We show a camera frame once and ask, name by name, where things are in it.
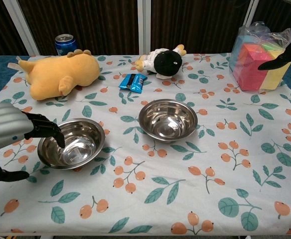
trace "yellow plush toy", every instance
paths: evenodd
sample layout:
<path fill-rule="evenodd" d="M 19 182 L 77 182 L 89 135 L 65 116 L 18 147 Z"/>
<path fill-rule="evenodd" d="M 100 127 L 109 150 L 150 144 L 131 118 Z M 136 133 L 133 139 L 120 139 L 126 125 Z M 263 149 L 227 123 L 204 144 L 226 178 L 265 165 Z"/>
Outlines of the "yellow plush toy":
<path fill-rule="evenodd" d="M 75 50 L 66 56 L 35 62 L 18 61 L 27 73 L 30 95 L 35 100 L 66 96 L 76 86 L 88 86 L 99 76 L 99 64 L 89 50 Z"/>

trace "can lid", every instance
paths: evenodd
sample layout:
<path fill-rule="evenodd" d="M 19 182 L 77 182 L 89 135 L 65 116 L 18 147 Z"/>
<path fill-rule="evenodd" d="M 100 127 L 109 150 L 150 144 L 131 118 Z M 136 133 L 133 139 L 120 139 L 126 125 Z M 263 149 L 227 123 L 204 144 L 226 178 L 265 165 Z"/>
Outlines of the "can lid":
<path fill-rule="evenodd" d="M 72 39 L 74 39 L 74 36 L 70 34 L 61 34 L 55 37 L 55 41 L 57 42 L 67 42 L 71 41 Z"/>

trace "bowl rim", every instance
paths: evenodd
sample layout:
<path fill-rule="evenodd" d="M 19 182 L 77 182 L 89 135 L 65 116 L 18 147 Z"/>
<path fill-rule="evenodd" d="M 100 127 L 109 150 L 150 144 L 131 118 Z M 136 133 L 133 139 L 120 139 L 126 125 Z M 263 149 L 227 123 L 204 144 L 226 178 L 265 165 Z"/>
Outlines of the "bowl rim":
<path fill-rule="evenodd" d="M 80 163 L 77 163 L 77 164 L 73 164 L 73 165 L 66 165 L 66 166 L 61 166 L 61 165 L 52 165 L 50 164 L 45 158 L 44 156 L 42 155 L 42 145 L 43 145 L 43 142 L 44 140 L 46 139 L 45 137 L 41 138 L 39 143 L 38 143 L 38 147 L 37 147 L 37 153 L 38 153 L 38 156 L 39 156 L 39 159 L 40 161 L 47 165 L 48 167 L 50 168 L 54 168 L 54 169 L 61 169 L 61 170 L 67 170 L 67 169 L 75 169 L 75 168 L 78 168 L 78 167 L 81 167 L 85 164 L 87 164 L 88 162 L 90 162 L 91 160 L 93 160 L 99 153 L 100 151 L 102 150 L 104 144 L 105 144 L 105 139 L 106 139 L 106 136 L 105 136 L 105 132 L 103 130 L 103 128 L 95 121 L 91 120 L 91 119 L 85 119 L 85 118 L 73 118 L 73 119 L 68 119 L 64 122 L 61 122 L 58 124 L 58 127 L 61 127 L 65 124 L 68 124 L 68 123 L 71 123 L 71 122 L 81 122 L 81 121 L 84 121 L 84 122 L 88 122 L 88 123 L 91 123 L 92 125 L 94 125 L 98 131 L 100 132 L 101 134 L 101 140 L 100 140 L 100 145 L 99 147 L 96 149 L 96 151 L 94 152 L 94 154 L 92 156 L 90 156 L 89 158 L 87 158 L 86 160 L 80 162 Z"/>
<path fill-rule="evenodd" d="M 187 110 L 189 110 L 193 114 L 193 117 L 194 117 L 193 127 L 188 128 L 188 132 L 186 134 L 181 135 L 181 136 L 179 136 L 177 138 L 164 138 L 164 137 L 161 137 L 161 136 L 157 136 L 157 135 L 153 134 L 152 132 L 148 131 L 147 128 L 145 127 L 145 125 L 140 120 L 140 118 L 145 114 L 145 112 L 147 111 L 148 108 L 150 108 L 154 104 L 161 103 L 161 102 L 170 102 L 170 103 L 175 103 L 175 104 L 179 104 L 179 105 L 184 106 Z M 154 100 L 154 101 L 149 102 L 139 112 L 138 121 L 139 121 L 140 127 L 143 129 L 144 132 L 146 132 L 152 138 L 160 140 L 160 141 L 164 141 L 164 142 L 177 141 L 179 139 L 188 137 L 189 135 L 191 135 L 195 131 L 195 128 L 196 128 L 196 126 L 198 124 L 197 115 L 196 115 L 195 111 L 193 110 L 193 108 L 188 106 L 187 104 L 185 104 L 183 102 L 180 102 L 180 101 L 177 101 L 177 100 L 173 100 L 173 99 L 160 99 L 160 100 Z"/>

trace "tablecloth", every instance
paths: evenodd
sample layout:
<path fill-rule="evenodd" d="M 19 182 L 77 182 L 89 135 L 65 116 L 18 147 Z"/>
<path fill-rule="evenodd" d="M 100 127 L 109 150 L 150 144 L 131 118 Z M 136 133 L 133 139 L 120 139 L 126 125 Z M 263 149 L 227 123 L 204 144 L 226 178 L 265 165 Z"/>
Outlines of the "tablecloth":
<path fill-rule="evenodd" d="M 148 75 L 137 94 L 118 85 L 137 72 L 138 56 L 96 58 L 99 79 L 66 97 L 34 101 L 23 72 L 0 92 L 0 102 L 55 122 L 89 118 L 106 134 L 98 157 L 77 170 L 44 166 L 37 138 L 2 148 L 0 166 L 31 176 L 0 182 L 0 235 L 291 234 L 291 90 L 284 82 L 271 92 L 242 92 L 229 54 L 187 54 L 175 77 Z M 193 107 L 195 133 L 165 144 L 143 132 L 139 111 L 163 98 Z"/>

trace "black and white plush toy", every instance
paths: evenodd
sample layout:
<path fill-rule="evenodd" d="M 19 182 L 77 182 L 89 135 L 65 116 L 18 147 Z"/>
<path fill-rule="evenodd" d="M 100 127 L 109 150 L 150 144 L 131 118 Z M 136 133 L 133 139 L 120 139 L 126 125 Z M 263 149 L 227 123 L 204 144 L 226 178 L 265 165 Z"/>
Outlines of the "black and white plush toy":
<path fill-rule="evenodd" d="M 173 50 L 165 48 L 156 49 L 148 55 L 142 55 L 136 61 L 136 68 L 138 71 L 147 70 L 155 72 L 156 77 L 159 79 L 170 79 L 179 71 L 182 65 L 181 57 L 185 54 L 186 50 L 184 50 L 182 44 Z"/>

